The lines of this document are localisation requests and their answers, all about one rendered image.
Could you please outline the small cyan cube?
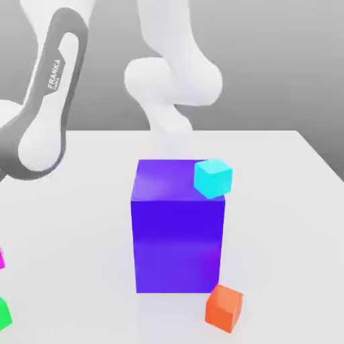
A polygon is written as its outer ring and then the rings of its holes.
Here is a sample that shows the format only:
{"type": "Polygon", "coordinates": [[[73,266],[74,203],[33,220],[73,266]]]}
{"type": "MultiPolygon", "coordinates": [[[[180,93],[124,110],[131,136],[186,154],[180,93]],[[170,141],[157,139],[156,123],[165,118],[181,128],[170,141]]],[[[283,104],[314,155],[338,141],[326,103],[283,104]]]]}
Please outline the small cyan cube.
{"type": "Polygon", "coordinates": [[[195,163],[194,187],[208,199],[224,196],[232,189],[233,169],[220,159],[195,163]]]}

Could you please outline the small orange cube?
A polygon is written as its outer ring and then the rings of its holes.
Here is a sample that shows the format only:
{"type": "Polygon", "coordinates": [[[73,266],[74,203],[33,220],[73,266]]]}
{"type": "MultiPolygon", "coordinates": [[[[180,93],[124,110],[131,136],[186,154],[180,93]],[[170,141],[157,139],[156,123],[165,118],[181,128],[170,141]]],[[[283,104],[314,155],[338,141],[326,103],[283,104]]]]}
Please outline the small orange cube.
{"type": "Polygon", "coordinates": [[[205,321],[232,333],[241,315],[242,304],[242,293],[218,284],[206,302],[205,321]]]}

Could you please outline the small green cube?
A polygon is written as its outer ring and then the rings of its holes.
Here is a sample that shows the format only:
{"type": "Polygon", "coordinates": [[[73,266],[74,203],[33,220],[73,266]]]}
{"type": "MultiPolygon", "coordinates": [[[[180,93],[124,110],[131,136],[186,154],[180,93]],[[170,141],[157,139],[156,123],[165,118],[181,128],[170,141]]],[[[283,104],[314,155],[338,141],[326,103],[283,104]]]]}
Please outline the small green cube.
{"type": "Polygon", "coordinates": [[[0,297],[0,331],[12,323],[9,307],[4,299],[0,297]]]}

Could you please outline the large blue box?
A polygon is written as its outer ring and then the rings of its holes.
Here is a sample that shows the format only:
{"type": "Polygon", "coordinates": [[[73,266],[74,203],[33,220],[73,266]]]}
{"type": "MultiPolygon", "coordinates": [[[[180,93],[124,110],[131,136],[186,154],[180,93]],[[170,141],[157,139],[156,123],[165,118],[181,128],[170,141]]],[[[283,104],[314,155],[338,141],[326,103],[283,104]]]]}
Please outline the large blue box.
{"type": "Polygon", "coordinates": [[[210,293],[218,283],[225,199],[194,187],[195,163],[138,162],[130,199],[138,293],[210,293]]]}

